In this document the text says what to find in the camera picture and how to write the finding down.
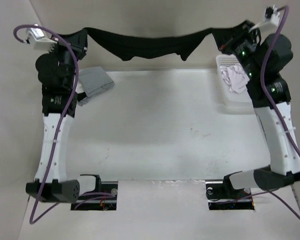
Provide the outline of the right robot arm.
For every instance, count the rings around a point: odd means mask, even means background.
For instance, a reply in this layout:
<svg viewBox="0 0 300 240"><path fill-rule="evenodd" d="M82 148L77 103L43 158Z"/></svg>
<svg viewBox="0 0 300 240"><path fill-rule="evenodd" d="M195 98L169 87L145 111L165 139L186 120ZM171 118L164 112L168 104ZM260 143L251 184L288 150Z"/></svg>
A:
<svg viewBox="0 0 300 240"><path fill-rule="evenodd" d="M265 191L280 189L300 181L300 155L291 119L291 95L280 71L292 60L292 44L272 33L261 41L253 23L244 21L214 33L219 51L234 55L249 77L247 92L252 101L270 153L270 164L224 176L215 188L220 199L233 198L245 188Z"/></svg>

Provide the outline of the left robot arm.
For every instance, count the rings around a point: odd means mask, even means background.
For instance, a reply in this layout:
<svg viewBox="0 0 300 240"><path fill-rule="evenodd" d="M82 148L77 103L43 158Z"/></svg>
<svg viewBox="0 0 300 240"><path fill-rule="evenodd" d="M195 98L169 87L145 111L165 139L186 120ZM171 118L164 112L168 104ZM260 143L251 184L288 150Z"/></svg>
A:
<svg viewBox="0 0 300 240"><path fill-rule="evenodd" d="M48 53L35 62L42 84L44 134L39 166L25 191L40 202L74 204L80 195L80 183L67 179L66 151L77 106L74 83L79 72L78 61L86 55L88 32L82 29L52 37L51 41Z"/></svg>

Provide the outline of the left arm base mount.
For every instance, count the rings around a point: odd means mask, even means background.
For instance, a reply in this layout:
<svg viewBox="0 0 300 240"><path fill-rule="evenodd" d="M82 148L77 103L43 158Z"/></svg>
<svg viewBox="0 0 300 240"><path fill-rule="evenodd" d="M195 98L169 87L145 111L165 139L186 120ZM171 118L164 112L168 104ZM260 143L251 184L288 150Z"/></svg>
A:
<svg viewBox="0 0 300 240"><path fill-rule="evenodd" d="M85 190L71 211L115 211L117 209L118 182L97 181L93 190Z"/></svg>

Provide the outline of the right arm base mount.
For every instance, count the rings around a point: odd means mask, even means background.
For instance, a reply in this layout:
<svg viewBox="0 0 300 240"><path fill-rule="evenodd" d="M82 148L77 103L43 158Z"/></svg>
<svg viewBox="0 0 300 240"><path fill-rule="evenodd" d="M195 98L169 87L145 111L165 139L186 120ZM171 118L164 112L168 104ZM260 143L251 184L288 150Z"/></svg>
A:
<svg viewBox="0 0 300 240"><path fill-rule="evenodd" d="M223 180L205 182L208 208L211 211L255 210L252 197L242 199L252 194L250 188L228 188Z"/></svg>

